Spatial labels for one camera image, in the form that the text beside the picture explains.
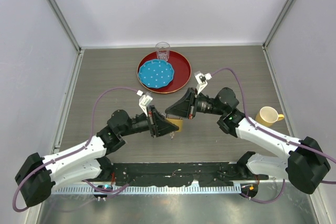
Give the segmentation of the large brass padlock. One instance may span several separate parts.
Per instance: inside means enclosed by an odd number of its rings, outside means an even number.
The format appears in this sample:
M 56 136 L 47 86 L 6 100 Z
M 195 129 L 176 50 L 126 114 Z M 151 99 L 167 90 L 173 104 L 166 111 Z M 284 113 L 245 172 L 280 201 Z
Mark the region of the large brass padlock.
M 178 127 L 176 132 L 182 131 L 183 119 L 181 117 L 167 114 L 166 119 Z

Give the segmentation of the large padlock key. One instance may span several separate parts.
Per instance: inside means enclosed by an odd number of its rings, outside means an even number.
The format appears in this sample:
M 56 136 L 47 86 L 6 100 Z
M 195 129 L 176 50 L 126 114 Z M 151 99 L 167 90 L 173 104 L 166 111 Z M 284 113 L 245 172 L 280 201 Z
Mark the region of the large padlock key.
M 169 136 L 170 136 L 171 139 L 174 139 L 174 137 L 175 137 L 175 133 L 172 132 L 172 133 L 169 134 Z

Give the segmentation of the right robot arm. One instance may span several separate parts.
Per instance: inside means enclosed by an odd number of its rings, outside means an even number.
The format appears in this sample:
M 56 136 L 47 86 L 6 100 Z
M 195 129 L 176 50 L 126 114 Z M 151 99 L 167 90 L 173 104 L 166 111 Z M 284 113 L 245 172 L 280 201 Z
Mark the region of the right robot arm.
M 257 123 L 238 110 L 239 101 L 230 88 L 222 88 L 216 97 L 188 88 L 184 96 L 165 113 L 193 119 L 196 113 L 219 115 L 217 125 L 226 134 L 250 141 L 272 152 L 273 157 L 247 152 L 241 157 L 237 173 L 242 179 L 268 175 L 291 182 L 298 190 L 312 194 L 323 181 L 331 166 L 318 142 L 299 139 L 274 131 Z

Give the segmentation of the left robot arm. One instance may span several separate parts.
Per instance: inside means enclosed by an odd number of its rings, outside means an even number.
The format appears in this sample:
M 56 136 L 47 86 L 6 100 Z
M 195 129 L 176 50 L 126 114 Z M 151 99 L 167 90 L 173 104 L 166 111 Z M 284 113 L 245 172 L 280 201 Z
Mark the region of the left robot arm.
M 56 154 L 29 155 L 15 176 L 18 188 L 14 195 L 21 194 L 30 208 L 45 201 L 52 191 L 69 184 L 96 178 L 105 182 L 112 174 L 107 155 L 125 144 L 123 137 L 145 131 L 152 137 L 161 137 L 179 129 L 153 105 L 133 118 L 125 110 L 116 110 L 106 126 L 87 141 Z

